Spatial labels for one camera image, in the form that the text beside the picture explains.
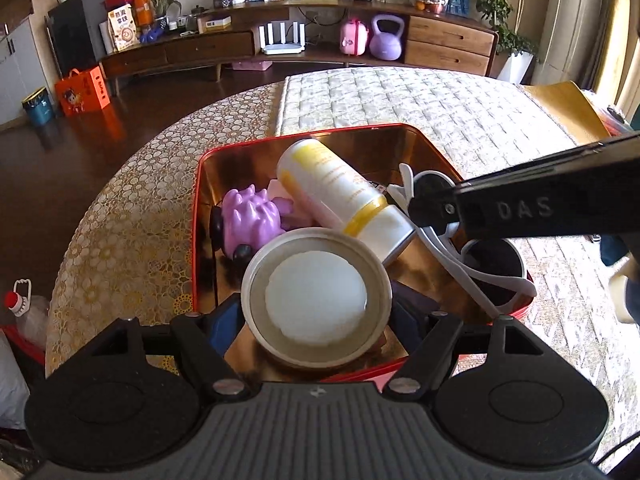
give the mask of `white bowl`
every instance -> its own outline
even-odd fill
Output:
[[[367,289],[365,315],[347,337],[327,346],[308,346],[286,337],[267,314],[265,290],[284,260],[307,251],[325,251],[347,260]],[[242,279],[242,312],[261,346],[296,368],[335,368],[360,357],[383,333],[391,312],[391,282],[376,255],[361,241],[321,227],[296,229],[274,238],[252,258]]]

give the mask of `white planter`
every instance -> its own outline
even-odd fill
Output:
[[[522,54],[511,54],[511,57],[505,63],[498,81],[508,81],[509,83],[519,84],[527,72],[527,68],[531,64],[533,54],[523,52]]]

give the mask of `black refrigerator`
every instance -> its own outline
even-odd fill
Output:
[[[107,20],[105,0],[67,0],[49,11],[47,28],[60,75],[93,68],[107,55],[100,24]]]

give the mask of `orange box with cartoon character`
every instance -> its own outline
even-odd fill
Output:
[[[73,69],[56,83],[56,94],[67,117],[98,112],[111,102],[98,66],[84,72]]]

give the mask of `purple spiky toy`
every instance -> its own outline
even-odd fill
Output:
[[[231,189],[222,200],[224,245],[228,258],[240,244],[258,251],[263,245],[283,234],[280,211],[267,197],[267,190],[255,192],[254,184],[238,191]]]

